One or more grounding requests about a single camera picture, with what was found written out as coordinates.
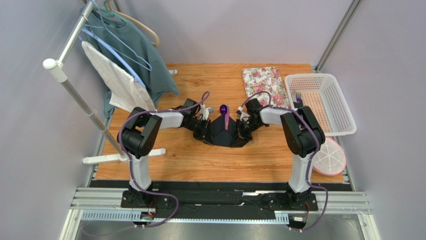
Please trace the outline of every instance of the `white plastic basket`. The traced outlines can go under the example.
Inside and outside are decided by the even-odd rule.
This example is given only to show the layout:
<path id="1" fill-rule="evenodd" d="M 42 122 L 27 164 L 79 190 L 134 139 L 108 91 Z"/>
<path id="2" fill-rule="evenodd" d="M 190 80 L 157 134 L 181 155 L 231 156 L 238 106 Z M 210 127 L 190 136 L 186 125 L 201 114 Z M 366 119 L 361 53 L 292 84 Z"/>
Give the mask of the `white plastic basket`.
<path id="1" fill-rule="evenodd" d="M 325 73 L 293 74 L 287 75 L 284 82 L 291 108 L 295 108 L 291 92 L 300 92 L 303 105 L 312 109 L 325 136 L 344 136 L 357 131 L 335 76 Z"/>

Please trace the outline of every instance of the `white cloth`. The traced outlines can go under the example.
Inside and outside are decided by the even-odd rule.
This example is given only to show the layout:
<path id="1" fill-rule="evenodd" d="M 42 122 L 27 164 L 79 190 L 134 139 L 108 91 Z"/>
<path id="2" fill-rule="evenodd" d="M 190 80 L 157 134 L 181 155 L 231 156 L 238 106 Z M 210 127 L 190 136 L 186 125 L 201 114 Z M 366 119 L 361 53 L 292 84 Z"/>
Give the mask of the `white cloth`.
<path id="1" fill-rule="evenodd" d="M 155 110 L 147 90 L 117 64 L 109 60 L 87 41 L 81 43 L 86 56 L 111 90 L 109 103 L 131 112 L 135 107 Z"/>

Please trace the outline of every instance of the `floral cloth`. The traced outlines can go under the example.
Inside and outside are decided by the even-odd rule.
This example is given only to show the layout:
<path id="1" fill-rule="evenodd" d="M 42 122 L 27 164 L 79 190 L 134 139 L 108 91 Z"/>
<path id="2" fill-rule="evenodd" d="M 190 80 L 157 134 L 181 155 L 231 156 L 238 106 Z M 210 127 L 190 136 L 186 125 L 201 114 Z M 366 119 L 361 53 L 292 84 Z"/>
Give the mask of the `floral cloth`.
<path id="1" fill-rule="evenodd" d="M 278 69 L 271 67 L 246 68 L 242 70 L 245 93 L 247 97 L 260 92 L 267 91 L 272 95 L 271 104 L 277 107 L 290 108 L 286 88 Z M 268 105 L 269 96 L 261 93 L 256 97 L 262 106 Z"/>

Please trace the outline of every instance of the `teal shirt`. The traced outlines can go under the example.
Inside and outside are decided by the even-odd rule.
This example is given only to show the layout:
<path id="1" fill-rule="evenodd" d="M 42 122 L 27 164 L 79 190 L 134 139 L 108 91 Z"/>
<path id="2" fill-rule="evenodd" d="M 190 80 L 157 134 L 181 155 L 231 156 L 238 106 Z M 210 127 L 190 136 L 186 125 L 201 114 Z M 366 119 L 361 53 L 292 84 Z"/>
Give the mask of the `teal shirt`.
<path id="1" fill-rule="evenodd" d="M 170 75 L 166 64 L 164 63 L 163 59 L 161 58 L 154 45 L 151 43 L 151 40 L 141 30 L 139 30 L 130 21 L 113 21 L 103 16 L 102 19 L 106 27 L 112 33 L 114 33 L 133 51 L 135 51 L 138 56 L 145 59 L 145 61 L 147 61 L 151 65 L 152 70 L 148 71 L 137 63 L 127 59 L 126 57 L 123 57 L 126 63 L 129 64 L 129 66 L 139 75 L 139 77 L 145 83 L 149 96 L 151 97 L 155 106 L 157 106 L 157 103 L 159 102 L 160 97 L 163 94 L 173 93 L 175 95 L 179 95 L 178 87 L 176 86 L 172 75 Z M 104 42 L 109 44 L 111 47 L 117 49 L 118 51 L 129 56 L 138 63 L 149 68 L 149 66 L 147 66 L 147 64 L 142 59 L 135 57 L 135 54 L 132 51 L 130 51 L 126 46 L 119 42 L 106 29 L 98 28 L 103 27 L 103 24 L 99 17 L 99 13 L 92 11 L 92 13 L 88 17 L 88 20 L 92 26 L 96 26 L 92 27 L 92 31 L 96 36 L 98 36 Z M 94 38 L 87 36 L 87 41 L 90 42 L 99 52 L 105 55 L 108 59 L 110 59 L 115 64 L 125 70 L 123 64 L 109 50 L 98 44 L 98 42 Z"/>

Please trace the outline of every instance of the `wooden tabletop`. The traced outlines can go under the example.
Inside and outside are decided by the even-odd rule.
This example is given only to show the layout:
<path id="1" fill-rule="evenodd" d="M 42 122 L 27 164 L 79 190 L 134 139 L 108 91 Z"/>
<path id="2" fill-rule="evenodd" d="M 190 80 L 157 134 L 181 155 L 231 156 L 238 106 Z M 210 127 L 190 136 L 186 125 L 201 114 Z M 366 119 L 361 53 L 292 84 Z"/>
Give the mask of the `wooden tabletop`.
<path id="1" fill-rule="evenodd" d="M 164 95 L 158 109 L 169 109 L 183 105 L 187 98 L 199 101 L 205 91 L 210 97 L 204 102 L 215 112 L 209 117 L 214 120 L 219 107 L 226 104 L 231 117 L 247 98 L 242 79 L 246 68 L 277 67 L 284 80 L 289 74 L 311 73 L 309 64 L 168 64 L 177 69 L 174 80 L 180 95 Z M 116 109 L 110 131 L 113 136 L 129 112 Z M 166 155 L 149 158 L 149 171 L 153 180 L 168 181 L 244 181 L 244 182 L 288 182 L 292 172 L 293 154 L 287 147 L 283 128 L 276 125 L 261 127 L 253 134 L 253 141 L 241 148 L 228 148 L 204 144 L 193 138 L 185 128 L 163 129 L 158 133 L 154 149 L 166 148 Z M 117 152 L 109 142 L 103 155 Z M 130 179 L 129 167 L 120 162 L 99 165 L 96 179 Z M 343 182 L 341 174 L 325 176 L 315 171 L 313 182 Z"/>

